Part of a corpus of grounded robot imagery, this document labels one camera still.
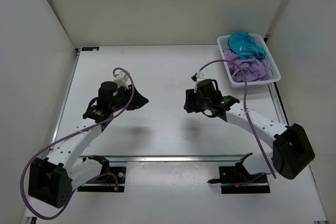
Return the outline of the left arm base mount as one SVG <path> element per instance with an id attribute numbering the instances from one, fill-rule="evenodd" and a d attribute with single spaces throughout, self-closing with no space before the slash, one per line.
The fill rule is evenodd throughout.
<path id="1" fill-rule="evenodd" d="M 127 175 L 125 162 L 112 162 L 106 157 L 92 155 L 83 158 L 83 161 L 95 161 L 102 167 L 98 178 L 92 178 L 77 188 L 78 192 L 92 193 L 123 193 Z"/>

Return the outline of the white plastic basket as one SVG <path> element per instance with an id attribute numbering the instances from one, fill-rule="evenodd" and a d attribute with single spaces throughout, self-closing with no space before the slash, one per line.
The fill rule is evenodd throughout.
<path id="1" fill-rule="evenodd" d="M 265 50 L 265 52 L 266 52 L 266 60 L 267 60 L 268 65 L 269 65 L 271 79 L 266 80 L 266 81 L 247 82 L 247 84 L 249 86 L 252 86 L 252 87 L 253 86 L 258 87 L 258 86 L 263 86 L 263 85 L 267 85 L 267 84 L 279 81 L 281 79 L 281 74 L 280 74 L 280 72 L 278 70 L 278 67 L 276 66 L 276 63 L 275 63 L 275 61 L 274 61 L 274 59 L 273 59 L 273 57 L 272 57 L 272 55 L 271 55 L 271 53 L 270 53 L 267 45 L 266 45 L 266 43 L 264 42 L 264 39 L 259 34 L 250 34 L 250 35 L 255 38 L 255 41 L 256 41 L 257 45 L 263 47 L 264 50 Z M 230 50 L 230 48 L 229 48 L 229 46 L 227 44 L 229 36 L 230 35 L 220 36 L 217 39 L 217 43 L 218 43 L 218 46 L 219 46 L 220 54 L 221 54 L 221 57 L 223 59 L 225 59 L 223 51 L 224 50 Z M 242 72 L 243 78 L 245 77 L 245 74 L 244 74 L 243 70 L 239 67 L 239 65 L 235 64 L 234 62 L 231 62 L 229 60 L 226 60 L 224 62 L 225 69 L 227 71 L 227 74 L 228 74 L 229 80 L 231 82 L 232 88 L 243 88 L 244 87 L 244 82 L 235 82 L 235 81 L 232 80 L 232 77 L 231 77 L 231 74 L 229 72 L 228 65 L 227 65 L 228 62 L 230 62 L 230 63 L 232 63 L 232 64 L 234 64 L 234 65 L 237 66 L 237 68 Z"/>

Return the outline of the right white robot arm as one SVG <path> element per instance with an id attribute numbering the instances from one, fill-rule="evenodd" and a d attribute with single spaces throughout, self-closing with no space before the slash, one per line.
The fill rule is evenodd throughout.
<path id="1" fill-rule="evenodd" d="M 275 122 L 247 110 L 244 104 L 231 95 L 223 96 L 214 79 L 202 80 L 185 91 L 187 113 L 210 111 L 207 117 L 220 118 L 257 136 L 272 149 L 272 168 L 286 179 L 296 178 L 315 158 L 304 128 Z"/>

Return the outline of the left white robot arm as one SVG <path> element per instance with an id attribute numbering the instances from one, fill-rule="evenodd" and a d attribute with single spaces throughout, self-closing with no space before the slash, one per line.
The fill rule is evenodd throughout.
<path id="1" fill-rule="evenodd" d="M 113 81 L 100 85 L 79 124 L 79 134 L 62 141 L 47 157 L 35 158 L 30 165 L 28 194 L 56 208 L 63 207 L 70 194 L 95 178 L 105 182 L 110 176 L 109 161 L 98 155 L 81 158 L 88 145 L 110 123 L 114 113 L 134 111 L 149 102 L 133 85 L 118 86 Z"/>

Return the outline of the blue table label sticker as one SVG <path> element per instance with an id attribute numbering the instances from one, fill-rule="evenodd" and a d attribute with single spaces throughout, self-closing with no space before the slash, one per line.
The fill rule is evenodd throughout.
<path id="1" fill-rule="evenodd" d="M 98 51 L 100 47 L 82 47 L 81 51 Z"/>

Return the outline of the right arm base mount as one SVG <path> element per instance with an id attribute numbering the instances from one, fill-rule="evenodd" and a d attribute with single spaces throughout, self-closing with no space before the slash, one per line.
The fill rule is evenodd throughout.
<path id="1" fill-rule="evenodd" d="M 251 155 L 247 153 L 234 166 L 220 166 L 219 178 L 210 179 L 207 183 L 220 184 L 221 194 L 269 194 L 267 174 L 250 174 L 244 167 L 244 161 Z"/>

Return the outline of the teal t shirt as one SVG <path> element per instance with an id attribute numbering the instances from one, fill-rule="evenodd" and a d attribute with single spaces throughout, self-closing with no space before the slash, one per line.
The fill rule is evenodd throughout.
<path id="1" fill-rule="evenodd" d="M 255 38 L 246 31 L 231 34 L 227 44 L 241 60 L 266 59 L 264 48 L 257 45 Z"/>

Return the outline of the purple t shirt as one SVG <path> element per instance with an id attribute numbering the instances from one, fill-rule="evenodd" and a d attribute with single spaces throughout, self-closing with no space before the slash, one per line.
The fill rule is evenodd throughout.
<path id="1" fill-rule="evenodd" d="M 271 79 L 269 65 L 266 59 L 241 60 L 239 56 L 231 50 L 224 50 L 223 53 L 226 60 L 239 65 L 247 78 L 247 82 L 266 81 Z M 227 65 L 232 80 L 235 82 L 244 82 L 243 74 L 237 66 L 230 62 L 228 62 Z"/>

